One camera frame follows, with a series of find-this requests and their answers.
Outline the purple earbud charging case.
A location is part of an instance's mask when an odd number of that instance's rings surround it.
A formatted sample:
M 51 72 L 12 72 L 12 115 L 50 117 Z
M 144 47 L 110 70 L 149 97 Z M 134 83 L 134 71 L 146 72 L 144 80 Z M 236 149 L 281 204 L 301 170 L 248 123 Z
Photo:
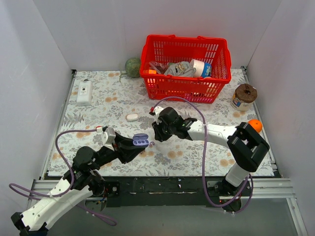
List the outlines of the purple earbud charging case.
M 148 146 L 150 144 L 148 135 L 145 133 L 138 133 L 132 137 L 132 143 L 134 146 Z

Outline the white earbud charging case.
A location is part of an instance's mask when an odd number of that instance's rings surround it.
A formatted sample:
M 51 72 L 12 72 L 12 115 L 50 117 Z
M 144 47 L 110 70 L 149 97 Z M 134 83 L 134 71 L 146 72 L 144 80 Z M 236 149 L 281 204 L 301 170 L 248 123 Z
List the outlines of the white earbud charging case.
M 139 119 L 139 115 L 138 115 L 138 114 L 128 114 L 128 115 L 126 116 L 126 120 L 127 120 L 128 122 L 136 121 L 136 120 L 138 120 L 138 119 Z

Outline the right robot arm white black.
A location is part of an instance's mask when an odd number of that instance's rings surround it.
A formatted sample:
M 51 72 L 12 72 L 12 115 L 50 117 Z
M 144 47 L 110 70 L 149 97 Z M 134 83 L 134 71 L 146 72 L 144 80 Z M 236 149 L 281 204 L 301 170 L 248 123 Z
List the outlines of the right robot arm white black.
M 241 189 L 243 180 L 256 172 L 270 146 L 262 138 L 262 123 L 256 119 L 237 126 L 208 124 L 195 118 L 183 119 L 173 108 L 157 106 L 151 108 L 155 117 L 152 127 L 155 140 L 163 142 L 172 136 L 190 141 L 204 141 L 221 145 L 230 150 L 235 164 L 215 190 L 218 193 L 234 195 Z

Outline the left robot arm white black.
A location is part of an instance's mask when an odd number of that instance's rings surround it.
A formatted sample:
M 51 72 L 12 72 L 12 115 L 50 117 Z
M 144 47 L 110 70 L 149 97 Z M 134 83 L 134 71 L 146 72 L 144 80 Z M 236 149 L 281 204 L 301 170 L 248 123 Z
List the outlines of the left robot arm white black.
M 47 194 L 40 193 L 41 199 L 24 212 L 11 216 L 21 236 L 45 236 L 49 229 L 65 213 L 91 196 L 105 200 L 119 192 L 118 184 L 106 181 L 98 172 L 105 164 L 118 159 L 129 163 L 149 145 L 147 134 L 135 134 L 126 138 L 112 128 L 95 129 L 105 135 L 104 146 L 96 151 L 88 146 L 79 148 L 72 165 L 59 182 Z

